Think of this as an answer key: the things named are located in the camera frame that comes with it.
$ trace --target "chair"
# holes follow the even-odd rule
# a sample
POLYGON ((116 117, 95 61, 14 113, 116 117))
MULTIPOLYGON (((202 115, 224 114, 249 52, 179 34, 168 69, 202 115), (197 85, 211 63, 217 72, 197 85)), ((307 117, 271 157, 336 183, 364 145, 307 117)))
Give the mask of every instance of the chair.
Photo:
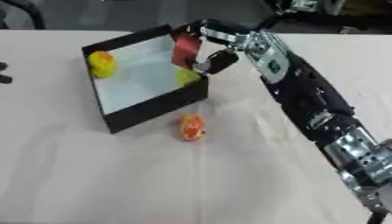
MULTIPOLYGON (((28 0, 0 0, 0 3, 9 4, 27 13, 36 30, 44 30, 46 28, 44 18, 34 3, 28 0)), ((8 25, 4 22, 5 17, 5 12, 0 9, 0 29, 8 29, 8 25)))

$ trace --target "floor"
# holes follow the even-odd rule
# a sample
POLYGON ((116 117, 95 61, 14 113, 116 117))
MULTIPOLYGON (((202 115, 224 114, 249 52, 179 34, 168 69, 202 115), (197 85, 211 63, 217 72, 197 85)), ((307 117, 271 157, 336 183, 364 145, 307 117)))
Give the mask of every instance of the floor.
MULTIPOLYGON (((263 0, 31 0, 52 30, 138 31, 169 23, 182 25, 201 18, 218 18, 256 25, 271 15, 263 0)), ((13 29, 30 29, 23 12, 8 9, 13 29)))

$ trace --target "yellow ball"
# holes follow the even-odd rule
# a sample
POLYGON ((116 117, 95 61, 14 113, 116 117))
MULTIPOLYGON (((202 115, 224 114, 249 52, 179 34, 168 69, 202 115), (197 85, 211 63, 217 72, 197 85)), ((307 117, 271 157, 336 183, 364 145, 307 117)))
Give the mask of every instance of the yellow ball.
POLYGON ((88 56, 91 73, 98 78, 107 78, 116 70, 116 60, 108 52, 93 52, 88 56))

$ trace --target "robotic hand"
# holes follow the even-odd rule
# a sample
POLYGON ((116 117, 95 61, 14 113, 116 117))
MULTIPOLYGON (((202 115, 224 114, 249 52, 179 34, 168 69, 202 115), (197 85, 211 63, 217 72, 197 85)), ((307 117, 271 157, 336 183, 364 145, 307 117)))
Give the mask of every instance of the robotic hand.
MULTIPOLYGON (((7 69, 7 64, 0 62, 0 72, 5 69, 7 69)), ((12 83, 12 78, 9 76, 5 76, 5 75, 0 74, 0 83, 10 84, 10 83, 12 83)))
POLYGON ((174 37, 206 37, 227 46, 206 62, 188 67, 216 74, 238 60, 243 51, 283 112, 336 169, 363 206, 373 212, 368 223, 380 223, 392 212, 392 139, 377 143, 336 89, 292 52, 276 35, 250 31, 237 24, 202 20, 179 27, 174 37))

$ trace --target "red block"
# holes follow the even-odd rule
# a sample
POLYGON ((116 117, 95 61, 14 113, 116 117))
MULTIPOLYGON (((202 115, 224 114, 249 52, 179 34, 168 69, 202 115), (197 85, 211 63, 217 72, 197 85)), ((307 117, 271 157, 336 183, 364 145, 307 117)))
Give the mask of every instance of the red block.
POLYGON ((186 69, 192 69, 191 65, 196 60, 201 48, 201 39, 181 34, 174 46, 171 63, 186 69))

